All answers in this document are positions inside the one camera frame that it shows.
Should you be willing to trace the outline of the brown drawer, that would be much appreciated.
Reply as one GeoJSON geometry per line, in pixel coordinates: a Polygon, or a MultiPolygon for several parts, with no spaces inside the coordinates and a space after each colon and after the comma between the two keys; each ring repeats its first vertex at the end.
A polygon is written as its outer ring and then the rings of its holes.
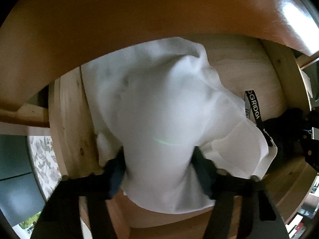
{"type": "Polygon", "coordinates": [[[202,33],[318,51],[318,26],[300,0],[19,0],[1,26],[1,108],[18,110],[53,80],[112,51],[202,33]]]}
{"type": "MultiPolygon", "coordinates": [[[[290,48],[240,35],[197,35],[222,84],[243,96],[257,93],[262,117],[274,118],[288,107],[311,109],[301,70],[290,48]]],[[[1,121],[35,129],[48,127],[59,169],[80,177],[99,170],[93,122],[82,84],[74,69],[49,87],[47,109],[25,104],[17,112],[1,111],[1,121]]],[[[268,174],[264,182],[284,222],[289,222],[312,187],[316,171],[302,158],[268,174]]],[[[168,215],[144,210],[122,193],[108,202],[119,238],[201,238],[211,209],[168,215]]]]}

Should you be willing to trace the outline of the white plain cloth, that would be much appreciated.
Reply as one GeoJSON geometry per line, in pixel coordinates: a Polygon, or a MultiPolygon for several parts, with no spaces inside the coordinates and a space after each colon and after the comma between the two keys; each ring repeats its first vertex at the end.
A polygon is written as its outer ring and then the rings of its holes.
{"type": "Polygon", "coordinates": [[[277,154],[221,83],[202,44],[174,37],[81,66],[99,162],[124,149],[122,189],[141,208],[185,214],[214,205],[191,165],[195,147],[236,177],[263,177],[277,154]]]}

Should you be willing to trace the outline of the floral grey white rug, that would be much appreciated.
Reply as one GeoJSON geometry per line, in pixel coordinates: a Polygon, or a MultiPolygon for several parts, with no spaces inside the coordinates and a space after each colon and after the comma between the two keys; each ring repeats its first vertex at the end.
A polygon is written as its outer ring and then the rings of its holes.
{"type": "Polygon", "coordinates": [[[48,200],[61,180],[51,136],[28,136],[31,161],[40,191],[48,200]]]}

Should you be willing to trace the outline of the black branded waistband garment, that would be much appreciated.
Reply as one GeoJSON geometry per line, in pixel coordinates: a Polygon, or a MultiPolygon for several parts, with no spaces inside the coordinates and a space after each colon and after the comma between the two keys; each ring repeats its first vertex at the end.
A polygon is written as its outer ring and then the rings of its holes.
{"type": "Polygon", "coordinates": [[[261,117],[260,106],[259,106],[255,91],[254,90],[245,91],[244,101],[248,101],[249,106],[250,106],[247,113],[252,112],[252,115],[254,116],[254,120],[256,122],[256,126],[264,135],[268,146],[273,147],[274,144],[271,140],[271,137],[268,135],[268,133],[264,129],[263,120],[261,117]]]}

